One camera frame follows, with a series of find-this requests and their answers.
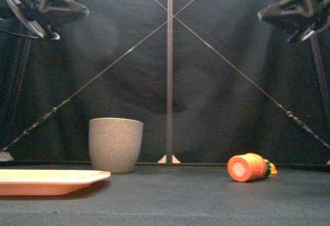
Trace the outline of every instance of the gray cup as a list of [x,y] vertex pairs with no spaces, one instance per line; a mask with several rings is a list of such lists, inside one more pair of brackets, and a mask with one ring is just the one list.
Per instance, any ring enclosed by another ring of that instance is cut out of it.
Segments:
[[92,168],[111,173],[131,172],[138,161],[143,123],[123,118],[90,120]]

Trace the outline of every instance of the metal pole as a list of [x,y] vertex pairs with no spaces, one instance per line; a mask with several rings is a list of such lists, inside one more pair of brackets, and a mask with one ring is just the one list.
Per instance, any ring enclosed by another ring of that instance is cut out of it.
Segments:
[[166,163],[172,163],[172,0],[167,0]]

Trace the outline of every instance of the wooden tray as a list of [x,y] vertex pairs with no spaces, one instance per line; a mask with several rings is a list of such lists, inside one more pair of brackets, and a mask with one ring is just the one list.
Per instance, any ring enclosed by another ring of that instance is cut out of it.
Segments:
[[63,195],[110,175],[96,170],[0,169],[0,196]]

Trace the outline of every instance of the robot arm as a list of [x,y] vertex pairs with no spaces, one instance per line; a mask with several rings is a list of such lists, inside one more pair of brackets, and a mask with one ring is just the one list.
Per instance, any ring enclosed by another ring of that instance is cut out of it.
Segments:
[[329,14],[330,0],[281,0],[258,16],[286,32],[289,42],[302,42],[329,27]]
[[59,39],[59,27],[90,14],[86,6],[74,0],[4,0],[7,8],[0,8],[0,19],[13,16],[39,39]]

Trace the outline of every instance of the black backdrop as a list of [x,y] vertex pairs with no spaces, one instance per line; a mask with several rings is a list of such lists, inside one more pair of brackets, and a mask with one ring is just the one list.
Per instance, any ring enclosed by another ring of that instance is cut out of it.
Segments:
[[[289,44],[285,34],[258,20],[258,12],[278,0],[172,1],[179,13],[172,22],[172,101],[166,94],[167,0],[76,1],[91,16],[60,29],[60,41],[1,36],[3,145],[71,99],[11,147],[15,159],[90,160],[90,119],[124,117],[144,123],[143,162],[162,158],[168,139],[182,162],[224,163],[246,152],[277,163],[329,160],[325,147],[232,68],[329,140],[311,44]],[[319,48],[329,73],[326,34]]]

